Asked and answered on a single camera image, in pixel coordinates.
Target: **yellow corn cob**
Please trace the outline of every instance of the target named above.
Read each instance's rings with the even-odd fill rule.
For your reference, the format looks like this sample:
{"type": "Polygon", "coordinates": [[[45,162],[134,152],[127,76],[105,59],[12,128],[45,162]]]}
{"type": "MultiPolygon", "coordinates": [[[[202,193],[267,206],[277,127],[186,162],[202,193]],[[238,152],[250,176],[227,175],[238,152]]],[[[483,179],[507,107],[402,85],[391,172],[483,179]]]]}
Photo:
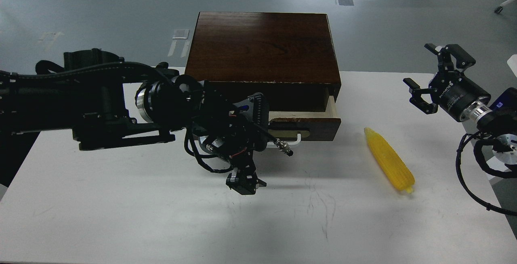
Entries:
{"type": "Polygon", "coordinates": [[[412,185],[415,183],[415,178],[399,155],[397,155],[382,135],[379,135],[371,128],[364,128],[364,134],[373,157],[375,157],[392,185],[399,191],[406,190],[406,192],[412,193],[412,185]]]}

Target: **wooden drawer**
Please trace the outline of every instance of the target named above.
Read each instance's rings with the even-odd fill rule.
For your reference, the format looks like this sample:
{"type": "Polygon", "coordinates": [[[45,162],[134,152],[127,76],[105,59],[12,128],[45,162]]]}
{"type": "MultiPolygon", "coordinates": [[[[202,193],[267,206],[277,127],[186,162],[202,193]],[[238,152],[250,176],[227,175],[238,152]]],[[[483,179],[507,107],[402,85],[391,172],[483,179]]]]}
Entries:
{"type": "Polygon", "coordinates": [[[273,132],[332,140],[341,122],[322,117],[341,87],[326,14],[200,12],[185,74],[210,80],[232,102],[263,93],[273,132]]]}

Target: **gray floor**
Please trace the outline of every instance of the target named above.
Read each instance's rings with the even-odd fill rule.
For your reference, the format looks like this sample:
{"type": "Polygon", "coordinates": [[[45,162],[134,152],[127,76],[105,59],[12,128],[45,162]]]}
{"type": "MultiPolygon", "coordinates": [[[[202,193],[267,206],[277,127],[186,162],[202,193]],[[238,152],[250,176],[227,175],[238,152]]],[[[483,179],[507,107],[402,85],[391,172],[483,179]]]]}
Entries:
{"type": "MultiPolygon", "coordinates": [[[[341,71],[434,73],[436,58],[423,45],[457,43],[477,60],[467,76],[497,97],[517,85],[506,64],[517,53],[517,3],[494,14],[503,1],[0,0],[0,70],[32,74],[41,59],[62,63],[62,52],[92,47],[184,66],[185,42],[168,55],[172,34],[193,31],[199,11],[317,12],[329,16],[341,71]]],[[[498,196],[515,198],[510,186],[498,196]]]]}

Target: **white table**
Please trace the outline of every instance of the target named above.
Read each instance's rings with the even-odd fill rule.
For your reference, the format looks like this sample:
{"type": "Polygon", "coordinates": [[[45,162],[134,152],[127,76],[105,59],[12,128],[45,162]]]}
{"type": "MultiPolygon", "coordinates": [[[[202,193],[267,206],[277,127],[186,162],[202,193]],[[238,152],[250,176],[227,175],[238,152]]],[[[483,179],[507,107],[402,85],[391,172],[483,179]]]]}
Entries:
{"type": "MultiPolygon", "coordinates": [[[[302,142],[293,157],[257,153],[268,187],[254,196],[199,167],[183,151],[183,132],[173,143],[93,152],[80,152],[69,130],[41,133],[0,202],[0,262],[515,262],[506,218],[471,200],[456,178],[462,125],[411,105],[407,76],[420,85],[432,78],[341,72],[336,140],[302,142]],[[406,162],[413,194],[387,181],[365,126],[406,162]]],[[[497,203],[471,151],[465,179],[497,203]]]]}

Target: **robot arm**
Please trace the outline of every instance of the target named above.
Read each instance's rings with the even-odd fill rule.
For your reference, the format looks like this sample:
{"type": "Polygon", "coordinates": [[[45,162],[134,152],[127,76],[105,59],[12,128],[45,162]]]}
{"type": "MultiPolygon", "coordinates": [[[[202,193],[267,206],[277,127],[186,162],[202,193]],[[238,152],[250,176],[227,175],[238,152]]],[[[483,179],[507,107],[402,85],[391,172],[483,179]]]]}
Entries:
{"type": "Polygon", "coordinates": [[[456,170],[460,183],[474,200],[487,209],[517,215],[517,212],[495,207],[472,194],[465,185],[460,170],[463,148],[470,140],[477,139],[473,153],[482,170],[502,178],[517,177],[517,152],[515,151],[517,150],[517,89],[507,89],[493,104],[487,106],[491,98],[490,94],[464,74],[468,67],[476,63],[474,58],[457,44],[438,47],[426,44],[425,48],[438,57],[438,72],[426,89],[421,89],[411,78],[403,80],[410,87],[412,95],[410,103],[426,114],[436,113],[440,106],[457,122],[473,120],[476,123],[479,131],[469,138],[467,138],[469,135],[465,135],[458,148],[456,170]],[[456,59],[457,69],[454,68],[451,55],[456,59]],[[422,94],[429,94],[432,103],[423,100],[422,94]],[[490,168],[482,153],[484,146],[491,146],[495,157],[502,161],[510,172],[490,168]]]}
{"type": "MultiPolygon", "coordinates": [[[[99,49],[65,53],[65,67],[36,65],[37,75],[0,71],[0,144],[21,133],[72,129],[80,150],[118,148],[175,140],[187,129],[186,151],[210,172],[231,172],[227,185],[255,194],[253,151],[277,141],[268,131],[269,107],[260,94],[232,104],[209,81],[198,82],[167,63],[149,67],[99,49]],[[147,123],[139,124],[125,107],[123,83],[141,82],[135,103],[147,123]],[[127,137],[158,131],[158,135],[127,137]],[[194,136],[208,155],[201,155],[194,136]],[[230,167],[213,170],[204,158],[219,157],[230,167]]],[[[292,155],[289,147],[282,149],[292,155]]]]}

